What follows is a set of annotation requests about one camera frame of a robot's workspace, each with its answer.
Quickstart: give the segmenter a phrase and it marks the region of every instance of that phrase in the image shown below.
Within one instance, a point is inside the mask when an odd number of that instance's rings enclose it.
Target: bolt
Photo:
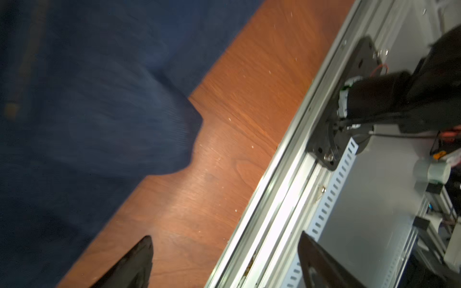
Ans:
[[[331,155],[331,154],[325,154],[325,156],[323,157],[323,159],[324,159],[325,161],[331,162],[331,161],[333,161],[333,155]]]

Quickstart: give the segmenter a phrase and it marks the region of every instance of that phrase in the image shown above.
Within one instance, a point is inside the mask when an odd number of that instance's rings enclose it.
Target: cable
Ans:
[[[383,68],[383,67],[386,67],[386,74],[387,72],[389,71],[389,66],[386,64],[386,63],[382,63],[382,64],[379,64],[374,70],[373,72],[370,74],[370,77],[373,76],[376,71],[378,71],[379,68]]]
[[[370,136],[378,136],[378,137],[392,137],[392,138],[406,138],[406,139],[453,139],[453,137],[442,137],[440,135],[436,136],[411,136],[411,135],[393,135],[393,134],[380,134],[380,133],[363,133],[362,135],[370,135]]]

